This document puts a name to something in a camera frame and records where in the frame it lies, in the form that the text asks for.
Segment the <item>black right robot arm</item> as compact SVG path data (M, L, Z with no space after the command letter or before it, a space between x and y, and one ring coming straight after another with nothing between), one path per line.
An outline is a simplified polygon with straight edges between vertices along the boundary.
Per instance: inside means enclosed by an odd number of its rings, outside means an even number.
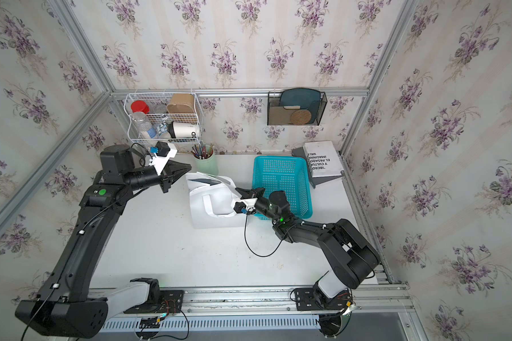
M313 223L291 211L283 191L275 191L268 197L264 196L264 188L236 188L236 191L240 194L240 199L233 205L236 213L247 216L262 214L271 221L280 243L307 244L323 252L330 270L314 284L316 297L330 301L375 276L375 268L381 259L349 220Z

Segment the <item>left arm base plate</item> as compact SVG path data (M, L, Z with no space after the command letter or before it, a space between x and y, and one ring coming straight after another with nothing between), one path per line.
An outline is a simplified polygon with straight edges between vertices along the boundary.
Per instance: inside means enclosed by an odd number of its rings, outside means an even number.
M179 313L182 309L185 291L161 290L155 302L147 301L124 311L124 314Z

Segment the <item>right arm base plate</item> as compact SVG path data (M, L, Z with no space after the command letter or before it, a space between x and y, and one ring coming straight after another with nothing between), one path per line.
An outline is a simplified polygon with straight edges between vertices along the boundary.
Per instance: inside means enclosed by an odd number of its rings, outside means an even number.
M353 296L348 289L333 298L328 298L318 288L294 288L289 298L297 311L342 311L353 305Z

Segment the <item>white insulated delivery bag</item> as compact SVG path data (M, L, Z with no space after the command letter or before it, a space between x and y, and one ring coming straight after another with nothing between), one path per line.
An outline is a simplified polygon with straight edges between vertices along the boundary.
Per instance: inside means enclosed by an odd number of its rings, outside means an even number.
M186 180L195 229L236 228L245 224L245 215L234 210L240 195L231 178L193 172L186 174Z

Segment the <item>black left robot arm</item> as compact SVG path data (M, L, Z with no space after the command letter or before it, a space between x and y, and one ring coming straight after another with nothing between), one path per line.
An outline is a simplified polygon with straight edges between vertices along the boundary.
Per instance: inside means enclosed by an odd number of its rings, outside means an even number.
M136 278L108 296L90 296L90 283L101 255L127 203L144 190L163 193L191 170L174 160L176 147L157 142L149 166L136 167L128 145L108 146L102 169L80 202L78 219L53 271L32 299L18 303L15 317L43 336L93 338L112 317L136 305L158 304L159 282Z

